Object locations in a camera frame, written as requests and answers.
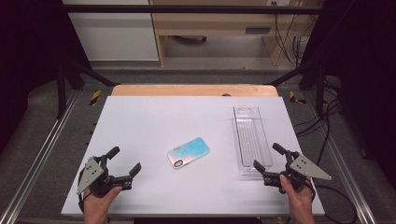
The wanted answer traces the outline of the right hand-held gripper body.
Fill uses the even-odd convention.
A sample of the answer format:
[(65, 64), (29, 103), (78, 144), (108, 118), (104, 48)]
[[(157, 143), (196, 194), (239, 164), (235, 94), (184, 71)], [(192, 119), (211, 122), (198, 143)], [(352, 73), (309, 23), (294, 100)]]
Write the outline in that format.
[(285, 170), (282, 173), (267, 172), (262, 167), (262, 178), (265, 186), (278, 188), (280, 193), (285, 194), (286, 191), (281, 186), (279, 178), (281, 174), (290, 181), (295, 190), (305, 185), (305, 180), (308, 177), (332, 180), (330, 175), (299, 152), (286, 150), (285, 152), (281, 152), (281, 155), (284, 155), (286, 158)]

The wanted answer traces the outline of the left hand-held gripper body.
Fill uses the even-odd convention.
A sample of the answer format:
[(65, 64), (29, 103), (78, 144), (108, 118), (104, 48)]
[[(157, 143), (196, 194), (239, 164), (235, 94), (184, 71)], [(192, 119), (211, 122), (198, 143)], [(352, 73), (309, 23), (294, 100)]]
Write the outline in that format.
[(107, 160), (106, 155), (88, 158), (78, 178), (78, 196), (85, 189), (89, 189), (96, 197), (104, 197), (116, 187), (121, 187), (123, 190), (132, 188), (133, 178), (130, 175), (115, 177), (108, 173)]

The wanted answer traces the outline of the clear plastic packaging tray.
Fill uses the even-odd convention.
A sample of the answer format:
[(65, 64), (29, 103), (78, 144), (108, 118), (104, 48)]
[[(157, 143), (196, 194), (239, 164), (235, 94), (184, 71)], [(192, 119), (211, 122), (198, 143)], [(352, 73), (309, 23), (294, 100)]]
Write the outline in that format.
[(240, 105), (233, 108), (233, 135), (240, 175), (257, 176), (253, 163), (265, 169), (273, 166), (270, 148), (257, 106)]

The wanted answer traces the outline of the iridescent phone case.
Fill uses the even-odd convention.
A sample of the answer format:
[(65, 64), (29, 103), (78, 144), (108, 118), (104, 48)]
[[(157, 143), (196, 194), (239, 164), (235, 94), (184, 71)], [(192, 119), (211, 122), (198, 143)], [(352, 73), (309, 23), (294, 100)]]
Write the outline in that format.
[(207, 155), (210, 149), (202, 137), (197, 137), (188, 143), (170, 150), (167, 158), (175, 169), (201, 159)]

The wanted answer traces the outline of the person's left hand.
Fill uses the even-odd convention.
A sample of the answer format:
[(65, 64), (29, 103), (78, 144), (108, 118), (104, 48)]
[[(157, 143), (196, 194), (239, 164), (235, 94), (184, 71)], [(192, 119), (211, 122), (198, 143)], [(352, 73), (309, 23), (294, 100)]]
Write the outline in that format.
[(120, 194), (121, 187), (115, 187), (106, 196), (98, 198), (89, 189), (85, 189), (84, 196), (84, 224), (106, 224), (110, 205)]

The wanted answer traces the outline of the person's right hand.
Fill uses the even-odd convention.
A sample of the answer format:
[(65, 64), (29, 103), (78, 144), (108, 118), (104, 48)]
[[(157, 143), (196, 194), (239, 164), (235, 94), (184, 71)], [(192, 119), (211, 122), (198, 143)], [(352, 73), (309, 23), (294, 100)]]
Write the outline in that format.
[(284, 176), (279, 177), (282, 189), (289, 196), (290, 219), (293, 224), (315, 224), (312, 212), (312, 189), (310, 182), (295, 190), (290, 181)]

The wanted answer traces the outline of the white table sheet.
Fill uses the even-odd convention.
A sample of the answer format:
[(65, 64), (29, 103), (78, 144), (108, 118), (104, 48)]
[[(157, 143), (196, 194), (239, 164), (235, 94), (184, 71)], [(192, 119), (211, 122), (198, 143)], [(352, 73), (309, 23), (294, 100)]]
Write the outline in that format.
[[(288, 198), (261, 177), (239, 174), (233, 108), (257, 106), (269, 143), (300, 146), (280, 97), (110, 96), (85, 155), (120, 153), (108, 162), (112, 175), (142, 169), (131, 189), (112, 203), (113, 217), (264, 217), (288, 213)], [(202, 137), (210, 152), (175, 169), (167, 153)]]

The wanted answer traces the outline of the black stand strut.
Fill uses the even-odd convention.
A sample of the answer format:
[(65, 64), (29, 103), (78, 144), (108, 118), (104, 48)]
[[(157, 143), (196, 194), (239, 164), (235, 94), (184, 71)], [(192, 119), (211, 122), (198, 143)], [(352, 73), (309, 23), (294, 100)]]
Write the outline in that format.
[(315, 100), (315, 110), (318, 115), (323, 118), (323, 103), (324, 103), (324, 79), (323, 69), (321, 63), (318, 60), (311, 59), (306, 63), (298, 66), (297, 68), (289, 71), (286, 75), (283, 75), (273, 81), (268, 82), (268, 85), (277, 87), (283, 82), (296, 77), (297, 75), (302, 75), (302, 79), (299, 83), (299, 88), (302, 91), (309, 91), (313, 85), (316, 85), (316, 100)]
[(65, 82), (68, 81), (73, 90), (82, 90), (85, 86), (85, 82), (81, 78), (81, 74), (88, 75), (89, 77), (99, 81), (100, 83), (108, 86), (115, 87), (117, 83), (111, 81), (96, 72), (91, 68), (74, 61), (63, 61), (59, 64), (56, 71), (57, 81), (57, 92), (58, 92), (58, 115), (57, 118), (61, 118), (66, 111), (66, 91)]

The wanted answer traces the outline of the wooden table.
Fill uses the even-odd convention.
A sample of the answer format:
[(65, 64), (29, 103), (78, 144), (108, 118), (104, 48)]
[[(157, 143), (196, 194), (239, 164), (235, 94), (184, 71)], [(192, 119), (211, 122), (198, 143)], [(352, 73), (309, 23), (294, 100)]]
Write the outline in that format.
[(262, 96), (277, 97), (278, 92), (270, 85), (224, 84), (224, 85), (188, 85), (188, 84), (134, 84), (118, 85), (112, 96)]

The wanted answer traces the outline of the white cabinet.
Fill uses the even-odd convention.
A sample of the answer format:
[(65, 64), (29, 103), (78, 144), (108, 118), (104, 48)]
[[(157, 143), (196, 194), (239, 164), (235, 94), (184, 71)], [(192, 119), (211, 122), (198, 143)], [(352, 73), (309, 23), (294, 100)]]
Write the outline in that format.
[(149, 13), (69, 13), (91, 62), (158, 61)]

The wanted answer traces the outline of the black curtain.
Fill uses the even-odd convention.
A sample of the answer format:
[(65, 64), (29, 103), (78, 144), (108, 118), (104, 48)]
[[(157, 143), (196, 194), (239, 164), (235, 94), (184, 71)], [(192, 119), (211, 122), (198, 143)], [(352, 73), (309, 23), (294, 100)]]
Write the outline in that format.
[(0, 0), (0, 153), (15, 133), (29, 92), (56, 78), (59, 64), (89, 60), (63, 0)]
[(396, 189), (396, 0), (324, 0), (304, 60), (341, 80), (363, 148)]

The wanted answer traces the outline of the wooden desk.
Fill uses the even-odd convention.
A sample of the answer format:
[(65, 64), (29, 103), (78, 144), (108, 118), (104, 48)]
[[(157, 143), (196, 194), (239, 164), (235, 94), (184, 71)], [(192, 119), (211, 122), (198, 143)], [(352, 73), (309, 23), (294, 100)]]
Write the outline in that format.
[[(324, 0), (148, 0), (152, 6), (235, 6), (235, 7), (321, 7)], [(265, 14), (194, 14), (154, 13), (152, 15), (160, 57), (165, 54), (164, 39), (172, 35), (241, 35), (246, 27), (271, 27), (262, 38), (271, 62), (281, 64), (287, 55), (289, 41), (309, 37), (317, 20), (316, 15)]]

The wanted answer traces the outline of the aluminium rail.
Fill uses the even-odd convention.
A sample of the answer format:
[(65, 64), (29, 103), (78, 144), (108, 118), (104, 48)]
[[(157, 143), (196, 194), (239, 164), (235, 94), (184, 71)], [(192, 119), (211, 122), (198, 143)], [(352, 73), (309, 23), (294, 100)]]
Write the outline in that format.
[(340, 180), (346, 190), (349, 200), (355, 205), (357, 216), (361, 224), (377, 224), (375, 216), (366, 202), (358, 183), (351, 173), (346, 161), (342, 157), (339, 147), (336, 145), (330, 133), (330, 125), (324, 124), (320, 128), (320, 133), (324, 138), (324, 146), (328, 148), (328, 152), (332, 159), (333, 165), (340, 176)]
[(14, 224), (73, 110), (79, 91), (71, 91), (63, 114), (55, 120), (45, 142), (4, 213), (0, 224)]

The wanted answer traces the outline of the black horizontal frame bar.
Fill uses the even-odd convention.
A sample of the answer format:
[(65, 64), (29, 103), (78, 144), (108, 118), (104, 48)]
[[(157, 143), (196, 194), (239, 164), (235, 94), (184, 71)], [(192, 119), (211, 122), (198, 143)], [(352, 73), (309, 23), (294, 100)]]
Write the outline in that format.
[(195, 13), (195, 14), (297, 14), (318, 15), (323, 7), (234, 7), (234, 6), (128, 6), (128, 5), (63, 5), (66, 12), (81, 13)]

